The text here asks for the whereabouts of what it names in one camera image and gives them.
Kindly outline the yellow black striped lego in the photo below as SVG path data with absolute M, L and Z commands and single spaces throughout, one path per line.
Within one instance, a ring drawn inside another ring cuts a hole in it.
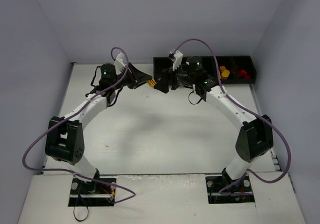
M 154 79 L 150 79 L 147 81 L 147 84 L 151 87 L 154 88 L 156 86 L 156 81 Z

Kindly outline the yellow butterfly oval lego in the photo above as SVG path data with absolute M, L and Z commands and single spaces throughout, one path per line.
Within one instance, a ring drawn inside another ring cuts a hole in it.
M 223 70 L 221 73 L 220 73 L 220 76 L 221 76 L 221 79 L 222 80 L 227 80 L 228 77 L 230 75 L 230 71 L 229 70 Z

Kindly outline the red arch lego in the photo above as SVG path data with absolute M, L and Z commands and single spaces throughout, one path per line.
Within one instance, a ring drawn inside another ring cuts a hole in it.
M 243 69 L 239 70 L 237 74 L 238 78 L 245 77 L 246 75 L 247 75 L 247 72 Z

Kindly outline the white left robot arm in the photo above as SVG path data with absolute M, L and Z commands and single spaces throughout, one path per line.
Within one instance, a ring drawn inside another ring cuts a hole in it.
M 58 162 L 68 165 L 67 171 L 77 174 L 83 181 L 99 179 L 97 168 L 90 164 L 85 157 L 84 130 L 86 126 L 100 113 L 115 105 L 120 91 L 124 87 L 136 89 L 152 76 L 138 70 L 132 64 L 128 68 L 120 68 L 106 63 L 97 67 L 101 72 L 98 85 L 86 95 L 85 101 L 72 112 L 62 117 L 52 117 L 48 125 L 45 154 Z

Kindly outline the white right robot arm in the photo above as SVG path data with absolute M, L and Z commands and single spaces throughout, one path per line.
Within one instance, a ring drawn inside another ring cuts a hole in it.
M 223 56 L 189 56 L 153 59 L 154 89 L 163 93 L 185 87 L 221 112 L 238 131 L 235 157 L 222 171 L 226 184 L 239 179 L 253 162 L 269 151 L 273 143 L 271 119 L 256 117 L 232 98 L 223 86 L 223 72 L 232 58 Z

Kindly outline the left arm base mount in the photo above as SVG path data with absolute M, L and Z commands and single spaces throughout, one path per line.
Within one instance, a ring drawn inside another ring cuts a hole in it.
M 73 218 L 81 223 L 89 217 L 90 208 L 113 207 L 116 188 L 110 185 L 72 179 L 68 206 L 73 208 Z

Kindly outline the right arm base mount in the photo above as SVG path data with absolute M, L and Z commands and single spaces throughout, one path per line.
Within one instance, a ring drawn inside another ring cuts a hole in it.
M 243 204 L 255 202 L 248 175 L 230 188 L 226 188 L 227 184 L 223 183 L 222 176 L 206 176 L 205 184 L 209 204 Z

